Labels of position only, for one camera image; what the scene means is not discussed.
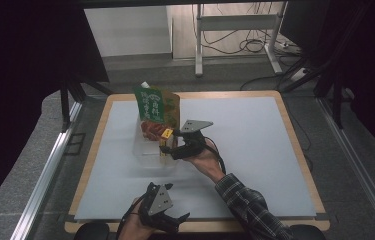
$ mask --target plaid sleeve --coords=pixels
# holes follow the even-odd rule
[[[294,239],[290,228],[268,211],[262,194],[245,187],[234,174],[223,177],[215,189],[254,239]]]

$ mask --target person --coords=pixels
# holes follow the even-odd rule
[[[209,140],[207,144],[216,149]],[[262,194],[244,186],[234,174],[224,174],[212,152],[205,149],[199,155],[186,158],[184,161],[192,163],[215,183],[216,191],[252,239],[296,239],[291,229],[268,211]],[[145,240],[153,234],[155,229],[144,226],[137,215],[139,205],[128,217],[120,240]]]

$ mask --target white metal stand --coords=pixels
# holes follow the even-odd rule
[[[265,44],[265,51],[275,74],[282,74],[280,64],[274,54],[274,44],[280,30],[287,2],[283,2],[277,14],[241,15],[241,16],[202,16],[202,5],[197,5],[197,43],[196,43],[196,76],[203,75],[202,31],[229,30],[273,30],[271,39]]]

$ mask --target white wall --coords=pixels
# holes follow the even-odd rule
[[[102,57],[171,52],[166,6],[86,9]]]

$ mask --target aluminum profile rail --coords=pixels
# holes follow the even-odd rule
[[[356,153],[355,149],[350,143],[346,133],[342,129],[338,128],[337,124],[331,117],[331,108],[328,105],[327,101],[324,99],[317,98],[317,102],[322,108],[324,116],[327,122],[329,123],[331,130],[333,131],[337,141],[339,142],[342,150],[346,155],[346,158],[348,159],[353,171],[355,172],[355,175],[357,176],[359,182],[362,185],[362,188],[364,189],[368,199],[372,203],[375,210],[375,184],[373,180],[371,179],[367,170],[362,164],[359,155]]]
[[[73,123],[81,110],[81,103],[74,103],[70,111],[70,120]],[[22,212],[21,218],[12,234],[11,240],[22,240],[26,239],[31,227],[34,223],[38,209],[43,202],[43,198],[47,193],[47,189],[53,179],[54,173],[59,165],[62,155],[64,153],[66,144],[69,140],[73,130],[73,124],[71,124],[66,132],[60,133],[53,149],[50,153],[49,158],[43,168],[43,171],[38,179],[37,184],[28,200],[28,203]]]

